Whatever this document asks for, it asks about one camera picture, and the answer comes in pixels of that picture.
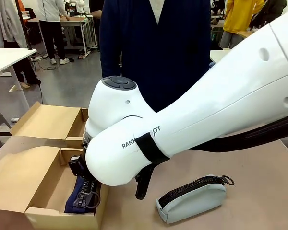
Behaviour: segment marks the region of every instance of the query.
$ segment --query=box lid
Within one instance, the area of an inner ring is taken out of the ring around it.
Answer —
[[[12,127],[14,136],[65,140],[81,108],[41,105],[36,102]]]
[[[0,210],[25,212],[60,148],[36,147],[0,160]]]

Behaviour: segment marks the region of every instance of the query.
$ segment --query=zipper pull ring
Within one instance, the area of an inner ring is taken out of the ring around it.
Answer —
[[[229,176],[223,175],[223,176],[217,176],[217,178],[219,180],[221,180],[222,183],[226,183],[226,184],[231,185],[231,186],[233,186],[235,184],[235,182]]]

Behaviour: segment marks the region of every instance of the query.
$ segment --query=cardboard box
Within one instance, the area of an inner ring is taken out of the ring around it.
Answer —
[[[36,147],[0,160],[0,210],[25,213],[39,230],[98,230],[108,187],[101,185],[101,203],[92,214],[66,214],[65,204],[76,177],[68,161],[82,149]]]
[[[88,109],[36,102],[10,133],[14,136],[64,140],[69,148],[80,148],[87,119]]]

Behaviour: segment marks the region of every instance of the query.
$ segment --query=gray pants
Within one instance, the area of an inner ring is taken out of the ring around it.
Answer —
[[[235,47],[242,41],[243,41],[243,38],[239,36],[238,34],[223,31],[222,39],[220,42],[220,47],[232,49],[233,47]]]

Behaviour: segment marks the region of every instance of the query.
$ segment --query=person in white jacket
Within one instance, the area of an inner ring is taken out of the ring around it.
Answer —
[[[63,0],[37,0],[37,3],[39,9],[37,17],[40,22],[40,28],[44,37],[50,62],[51,64],[57,63],[54,56],[54,40],[60,57],[60,64],[65,65],[66,63],[69,63],[69,59],[65,57],[60,14],[62,14],[68,21],[70,18],[65,11]]]

